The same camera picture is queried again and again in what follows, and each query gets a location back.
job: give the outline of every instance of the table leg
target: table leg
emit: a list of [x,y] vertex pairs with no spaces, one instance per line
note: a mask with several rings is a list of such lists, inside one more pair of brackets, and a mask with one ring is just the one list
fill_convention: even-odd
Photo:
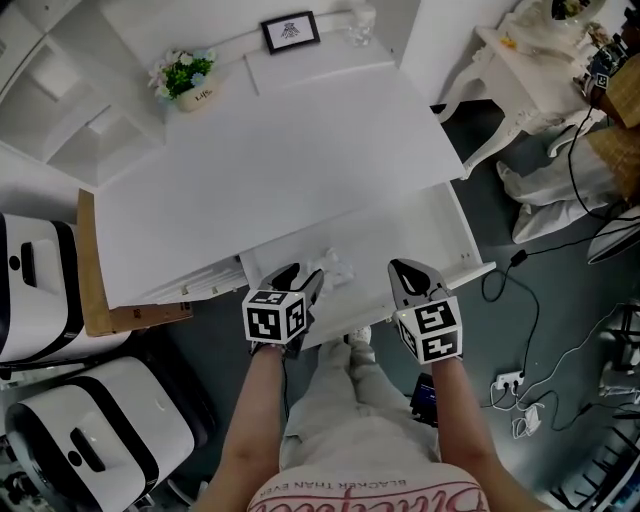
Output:
[[482,71],[487,66],[492,56],[493,52],[491,52],[487,47],[481,48],[473,56],[473,63],[464,68],[456,77],[451,88],[447,91],[447,94],[445,94],[444,99],[442,100],[445,104],[445,108],[438,115],[438,121],[440,121],[440,124],[444,123],[453,115],[462,101],[465,87],[469,83],[480,78]]
[[471,175],[474,167],[480,162],[507,147],[522,131],[522,125],[525,119],[526,114],[524,112],[518,112],[515,115],[505,115],[502,123],[500,123],[500,126],[498,126],[498,129],[491,138],[480,146],[464,163],[465,176],[463,179],[466,180]]

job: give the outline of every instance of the power strip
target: power strip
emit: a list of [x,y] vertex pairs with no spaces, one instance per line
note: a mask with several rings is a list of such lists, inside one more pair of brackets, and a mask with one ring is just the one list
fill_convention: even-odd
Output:
[[524,383],[524,372],[501,373],[496,377],[493,384],[495,389],[511,389],[515,394],[516,390]]

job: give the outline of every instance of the electrical outlet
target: electrical outlet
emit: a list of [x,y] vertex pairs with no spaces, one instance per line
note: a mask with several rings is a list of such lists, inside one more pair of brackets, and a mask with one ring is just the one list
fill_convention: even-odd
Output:
[[497,390],[505,389],[505,386],[508,389],[514,389],[516,382],[518,383],[518,387],[522,386],[524,382],[524,372],[502,373],[496,377],[494,387]]

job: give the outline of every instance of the white table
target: white table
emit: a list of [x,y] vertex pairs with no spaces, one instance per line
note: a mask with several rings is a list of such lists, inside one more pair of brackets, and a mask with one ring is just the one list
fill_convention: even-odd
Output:
[[393,313],[393,258],[437,268],[450,288],[495,267],[448,183],[464,175],[455,150],[375,39],[356,49],[331,33],[281,55],[258,50],[220,79],[202,110],[170,115],[159,158],[96,196],[111,307],[206,298],[222,268],[256,286],[334,247],[355,279],[318,312],[310,346]]
[[[473,63],[454,80],[438,119],[444,123],[451,117],[462,100],[464,88],[473,80],[484,83],[489,97],[505,117],[491,138],[464,162],[467,178],[476,165],[506,147],[521,131],[533,135],[551,126],[579,125],[589,111],[589,105],[573,83],[575,69],[569,64],[555,57],[524,55],[507,48],[497,30],[476,27],[476,33],[486,46],[476,52]],[[603,116],[603,112],[593,110],[579,136]],[[558,148],[573,139],[576,129],[554,141],[549,156],[556,156]]]

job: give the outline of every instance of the potted plant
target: potted plant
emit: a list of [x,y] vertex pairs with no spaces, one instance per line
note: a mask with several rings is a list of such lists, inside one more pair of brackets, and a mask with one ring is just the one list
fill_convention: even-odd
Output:
[[169,50],[149,72],[149,87],[155,88],[160,101],[175,100],[180,110],[196,110],[218,92],[218,83],[211,72],[216,57],[213,49],[193,53]]

